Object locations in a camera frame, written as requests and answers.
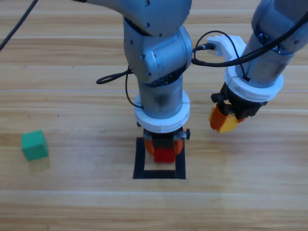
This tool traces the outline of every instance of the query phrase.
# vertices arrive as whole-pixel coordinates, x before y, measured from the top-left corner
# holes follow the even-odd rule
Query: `wooden table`
[[[213,29],[246,42],[257,0],[193,0],[193,43]],[[0,0],[0,37],[31,0]],[[222,59],[206,53],[209,62]],[[69,0],[40,0],[0,53],[0,230],[307,231],[308,50],[283,91],[235,131],[208,122],[224,69],[191,65],[187,180],[133,180],[142,135],[128,103],[121,15]],[[135,77],[128,88],[137,94]],[[21,134],[42,129],[50,157],[27,162]],[[157,166],[147,156],[146,168]]]

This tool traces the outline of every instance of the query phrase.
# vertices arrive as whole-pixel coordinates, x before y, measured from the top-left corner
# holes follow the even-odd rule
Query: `black tape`
[[[143,138],[136,140],[136,157],[133,179],[186,179],[185,145],[175,158],[175,170],[144,170],[145,147]]]

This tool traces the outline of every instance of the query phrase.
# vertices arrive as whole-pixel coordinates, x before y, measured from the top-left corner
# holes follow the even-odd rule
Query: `white mounting ring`
[[[142,108],[135,107],[135,116],[138,123],[150,132],[169,133],[181,128],[188,120],[190,113],[190,100],[183,91],[182,108],[175,116],[168,119],[155,119],[148,116]],[[135,99],[135,104],[141,106],[140,95]]]
[[[235,71],[235,66],[229,66],[225,72],[225,82],[229,89],[242,99],[262,103],[270,101],[283,87],[283,75],[281,74],[273,86],[269,88],[255,88],[241,80]]]

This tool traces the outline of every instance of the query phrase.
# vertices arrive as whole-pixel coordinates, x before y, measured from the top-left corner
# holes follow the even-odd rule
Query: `black cable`
[[[222,32],[222,31],[220,31],[220,30],[212,30],[212,31],[209,31],[209,32],[205,33],[204,35],[202,35],[202,36],[199,38],[199,40],[198,40],[198,42],[197,42],[197,44],[196,44],[195,49],[197,49],[197,47],[198,47],[200,41],[201,41],[205,36],[207,36],[208,34],[211,34],[211,33],[220,33],[220,34],[223,34],[224,36],[226,36],[226,37],[230,40],[230,42],[231,42],[231,44],[232,44],[232,46],[233,46],[233,48],[234,48],[234,51],[235,51],[235,54],[236,54],[237,59],[240,60],[240,56],[239,56],[239,54],[238,54],[238,52],[237,52],[237,49],[236,49],[236,47],[235,47],[234,42],[232,41],[232,39],[230,38],[230,36],[229,36],[228,34],[226,34],[225,32]],[[197,58],[196,58],[196,51],[193,53],[193,58],[197,60]],[[240,64],[240,66],[241,66],[241,70],[242,70],[242,72],[243,72],[244,78],[248,79],[247,76],[246,76],[246,73],[245,73],[243,64]]]
[[[105,84],[105,83],[109,83],[111,81],[114,81],[124,75],[130,75],[130,74],[133,74],[133,71],[131,69],[125,71],[125,72],[122,72],[122,73],[118,73],[118,74],[113,74],[113,75],[109,75],[109,76],[105,76],[103,78],[100,78],[96,81],[97,84]]]
[[[129,96],[128,96],[127,80],[128,80],[128,71],[129,71],[129,70],[130,70],[130,66],[128,65],[127,73],[126,73],[126,79],[125,79],[125,92],[126,92],[127,99],[128,99],[128,101],[131,103],[131,105],[133,105],[133,106],[135,106],[135,107],[138,107],[138,108],[143,108],[142,106],[138,106],[138,105],[134,104],[134,103],[130,100],[130,98],[129,98]]]
[[[228,66],[235,66],[235,65],[247,63],[247,62],[265,54],[266,52],[270,51],[271,49],[278,46],[279,44],[281,44],[284,40],[286,40],[288,37],[290,37],[292,34],[294,34],[303,24],[305,24],[307,22],[308,22],[308,12],[306,12],[304,14],[304,16],[288,32],[286,32],[285,34],[283,34],[279,38],[273,40],[272,42],[270,42],[266,46],[263,46],[263,47],[255,50],[255,51],[252,51],[252,52],[242,56],[240,59],[237,58],[235,60],[231,60],[231,61],[223,62],[223,63],[207,63],[207,62],[204,62],[204,61],[200,61],[200,60],[198,60],[197,58],[194,57],[192,59],[192,63],[195,64],[195,65],[210,66],[210,67],[228,67]]]
[[[0,45],[0,51],[5,47],[5,45],[8,43],[8,41],[11,39],[11,37],[15,34],[15,32],[18,30],[18,28],[22,25],[22,23],[25,21],[25,19],[28,17],[30,12],[33,10],[35,5],[37,4],[39,0],[33,0],[25,14],[22,16],[22,18],[19,20],[17,25],[14,27],[14,29],[9,33],[9,35],[4,39],[4,41]]]

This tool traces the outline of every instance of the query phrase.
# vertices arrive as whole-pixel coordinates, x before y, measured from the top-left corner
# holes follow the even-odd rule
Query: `green cube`
[[[22,134],[21,146],[28,161],[48,156],[48,145],[41,130]]]

